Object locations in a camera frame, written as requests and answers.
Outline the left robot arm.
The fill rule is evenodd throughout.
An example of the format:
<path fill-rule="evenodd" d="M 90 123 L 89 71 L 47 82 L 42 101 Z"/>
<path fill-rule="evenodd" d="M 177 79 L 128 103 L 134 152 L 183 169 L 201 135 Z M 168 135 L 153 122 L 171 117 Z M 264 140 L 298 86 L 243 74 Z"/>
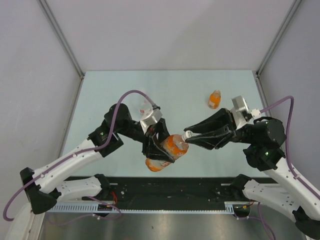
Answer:
<path fill-rule="evenodd" d="M 135 121 L 127 105 L 114 104 L 104 115 L 102 124 L 73 151 L 42 168 L 26 167 L 20 172 L 32 212 L 36 215 L 45 213 L 60 201 L 105 200 L 112 196 L 110 182 L 103 174 L 78 180 L 68 178 L 123 146 L 120 136 L 141 143 L 142 153 L 149 159 L 174 162 L 169 151 L 161 146 L 169 132 L 158 107 L 151 109 L 141 121 Z"/>

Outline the white tea bottle cap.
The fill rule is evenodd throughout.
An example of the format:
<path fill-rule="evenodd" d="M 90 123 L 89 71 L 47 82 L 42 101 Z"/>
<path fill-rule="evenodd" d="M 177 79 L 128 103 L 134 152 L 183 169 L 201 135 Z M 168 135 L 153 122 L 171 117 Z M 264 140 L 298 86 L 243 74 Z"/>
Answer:
<path fill-rule="evenodd" d="M 184 142 L 186 142 L 187 139 L 194 136 L 194 133 L 191 130 L 186 130 L 182 135 L 181 138 Z"/>

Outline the small orange juice bottle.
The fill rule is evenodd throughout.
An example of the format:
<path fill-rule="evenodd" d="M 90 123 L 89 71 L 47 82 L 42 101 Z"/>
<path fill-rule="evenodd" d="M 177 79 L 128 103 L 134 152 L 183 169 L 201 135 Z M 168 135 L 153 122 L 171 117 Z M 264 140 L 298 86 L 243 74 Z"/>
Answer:
<path fill-rule="evenodd" d="M 218 109 L 220 102 L 221 102 L 221 92 L 219 90 L 215 90 L 209 96 L 207 105 L 211 109 Z"/>

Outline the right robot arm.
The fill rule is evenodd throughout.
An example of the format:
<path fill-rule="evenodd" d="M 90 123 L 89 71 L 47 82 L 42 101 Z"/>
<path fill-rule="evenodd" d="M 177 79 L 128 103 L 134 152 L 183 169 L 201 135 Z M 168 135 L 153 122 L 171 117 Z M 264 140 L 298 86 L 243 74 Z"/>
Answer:
<path fill-rule="evenodd" d="M 243 150 L 247 163 L 275 180 L 285 191 L 277 193 L 262 187 L 245 175 L 238 175 L 231 196 L 242 201 L 256 200 L 292 220 L 306 236 L 320 238 L 320 191 L 293 166 L 281 150 L 287 136 L 283 123 L 262 117 L 259 110 L 220 109 L 207 119 L 186 127 L 185 140 L 207 150 L 217 150 L 229 142 L 248 144 Z"/>

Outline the tall orange tea bottle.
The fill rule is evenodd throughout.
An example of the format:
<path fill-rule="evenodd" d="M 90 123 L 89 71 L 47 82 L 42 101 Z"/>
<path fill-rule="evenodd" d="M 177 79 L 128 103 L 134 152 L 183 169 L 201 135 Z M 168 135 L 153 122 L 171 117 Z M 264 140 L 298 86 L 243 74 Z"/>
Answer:
<path fill-rule="evenodd" d="M 160 145 L 165 150 L 167 156 L 171 157 L 173 162 L 184 156 L 189 149 L 189 144 L 185 142 L 183 136 L 180 134 L 170 135 Z M 159 172 L 172 164 L 172 162 L 163 159 L 146 158 L 145 164 L 150 171 Z"/>

